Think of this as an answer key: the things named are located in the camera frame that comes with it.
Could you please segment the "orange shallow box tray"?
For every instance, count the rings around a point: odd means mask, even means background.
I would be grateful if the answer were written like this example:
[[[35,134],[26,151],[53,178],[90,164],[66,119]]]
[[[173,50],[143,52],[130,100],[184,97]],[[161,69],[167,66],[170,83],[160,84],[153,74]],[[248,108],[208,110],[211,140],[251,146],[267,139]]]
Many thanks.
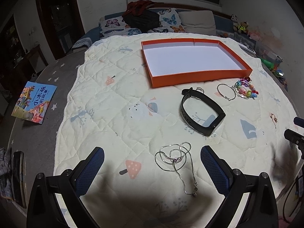
[[[141,45],[153,88],[248,77],[253,71],[220,40],[158,39]]]

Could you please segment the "panda plush toy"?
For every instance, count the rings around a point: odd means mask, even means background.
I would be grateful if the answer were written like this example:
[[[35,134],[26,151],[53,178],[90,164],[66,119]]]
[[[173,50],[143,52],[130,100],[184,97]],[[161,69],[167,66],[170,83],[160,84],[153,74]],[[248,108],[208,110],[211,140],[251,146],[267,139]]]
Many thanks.
[[[233,23],[236,23],[236,24],[238,23],[238,18],[235,14],[231,15],[231,21],[233,21]]]

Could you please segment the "dark phone on floor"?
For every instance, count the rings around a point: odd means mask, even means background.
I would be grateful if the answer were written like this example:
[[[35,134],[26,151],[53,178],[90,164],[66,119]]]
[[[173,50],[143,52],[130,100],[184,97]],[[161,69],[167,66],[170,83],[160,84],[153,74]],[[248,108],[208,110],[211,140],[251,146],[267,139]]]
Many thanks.
[[[16,151],[13,153],[12,184],[15,202],[21,208],[26,209],[24,191],[24,153],[22,151]]]

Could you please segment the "black fitness wristband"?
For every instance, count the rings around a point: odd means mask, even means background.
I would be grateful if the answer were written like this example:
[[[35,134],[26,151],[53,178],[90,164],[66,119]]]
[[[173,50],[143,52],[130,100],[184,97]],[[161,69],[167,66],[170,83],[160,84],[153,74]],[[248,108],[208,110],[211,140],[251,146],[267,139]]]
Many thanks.
[[[189,134],[198,133],[213,137],[226,117],[226,113],[200,87],[183,89],[179,106],[184,130]]]

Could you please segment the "butterfly print pillow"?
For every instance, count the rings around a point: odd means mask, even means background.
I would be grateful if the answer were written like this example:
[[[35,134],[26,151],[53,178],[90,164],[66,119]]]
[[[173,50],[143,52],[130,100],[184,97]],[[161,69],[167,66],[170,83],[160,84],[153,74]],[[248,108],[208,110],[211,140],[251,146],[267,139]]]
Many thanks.
[[[115,35],[133,36],[141,33],[142,32],[138,28],[132,28],[126,24],[121,16],[99,21],[100,39],[105,39]]]
[[[157,12],[159,15],[159,27],[151,32],[175,32],[185,33],[178,12],[174,8],[168,8]]]

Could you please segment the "grey beige pillow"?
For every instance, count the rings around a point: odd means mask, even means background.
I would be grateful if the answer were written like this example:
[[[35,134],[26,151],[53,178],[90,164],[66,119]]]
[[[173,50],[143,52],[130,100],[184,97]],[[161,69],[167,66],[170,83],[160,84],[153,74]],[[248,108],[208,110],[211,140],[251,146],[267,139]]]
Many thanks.
[[[216,25],[212,11],[183,11],[178,14],[186,33],[216,35]]]

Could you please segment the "children's picture book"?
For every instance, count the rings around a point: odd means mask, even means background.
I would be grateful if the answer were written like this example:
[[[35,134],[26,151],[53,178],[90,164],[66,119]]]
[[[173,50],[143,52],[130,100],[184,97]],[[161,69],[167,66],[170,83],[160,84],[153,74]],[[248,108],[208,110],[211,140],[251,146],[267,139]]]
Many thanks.
[[[42,124],[57,87],[28,81],[22,90],[11,116]]]

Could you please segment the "green toy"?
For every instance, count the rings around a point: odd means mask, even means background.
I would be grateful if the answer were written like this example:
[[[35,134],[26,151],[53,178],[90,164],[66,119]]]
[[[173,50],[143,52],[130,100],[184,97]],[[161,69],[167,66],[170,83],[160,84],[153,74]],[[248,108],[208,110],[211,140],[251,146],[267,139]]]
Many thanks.
[[[274,60],[274,59],[267,60],[267,59],[261,58],[260,60],[269,70],[277,69],[277,67],[281,63],[280,61]]]

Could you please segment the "red and black clothes pile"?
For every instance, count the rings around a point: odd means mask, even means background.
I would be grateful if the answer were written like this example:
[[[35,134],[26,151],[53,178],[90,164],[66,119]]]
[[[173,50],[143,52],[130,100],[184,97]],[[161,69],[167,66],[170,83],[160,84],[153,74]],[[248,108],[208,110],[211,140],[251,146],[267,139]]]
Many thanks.
[[[150,0],[139,0],[130,2],[122,18],[131,28],[137,28],[142,33],[160,27],[160,15],[149,10],[154,2]]]

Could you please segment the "cream quilted blanket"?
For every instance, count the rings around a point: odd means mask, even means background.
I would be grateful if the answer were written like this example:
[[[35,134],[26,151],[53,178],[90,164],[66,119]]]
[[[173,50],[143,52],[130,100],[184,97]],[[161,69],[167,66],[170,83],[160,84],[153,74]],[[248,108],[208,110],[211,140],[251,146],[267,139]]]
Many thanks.
[[[251,68],[255,99],[228,101],[220,83],[192,83],[217,102],[226,117],[213,137],[189,134],[179,112],[188,84],[153,89],[141,42],[179,38],[178,33],[111,36],[85,52],[67,95],[60,125],[54,174],[74,168],[95,147],[105,161],[81,201],[100,227],[205,227],[223,196],[200,160],[209,145],[232,168],[266,172],[276,198],[291,185],[300,152],[284,138],[296,111],[259,59],[238,42],[223,39]]]

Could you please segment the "brown teddy bear toy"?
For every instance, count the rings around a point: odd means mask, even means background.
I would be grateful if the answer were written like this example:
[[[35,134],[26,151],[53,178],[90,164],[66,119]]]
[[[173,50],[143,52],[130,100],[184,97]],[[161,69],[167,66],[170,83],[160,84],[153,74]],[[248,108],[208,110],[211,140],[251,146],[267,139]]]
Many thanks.
[[[248,26],[249,24],[247,22],[240,22],[240,24],[234,25],[233,30],[237,32],[238,34],[248,34]]]

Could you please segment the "silver hoop earring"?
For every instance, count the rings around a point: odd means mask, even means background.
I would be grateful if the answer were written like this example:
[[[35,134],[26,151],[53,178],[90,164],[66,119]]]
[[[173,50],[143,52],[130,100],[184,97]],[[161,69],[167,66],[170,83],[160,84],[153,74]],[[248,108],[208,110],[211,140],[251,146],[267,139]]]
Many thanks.
[[[220,83],[217,85],[217,92],[221,97],[228,101],[232,101],[237,97],[234,88],[225,83]]]

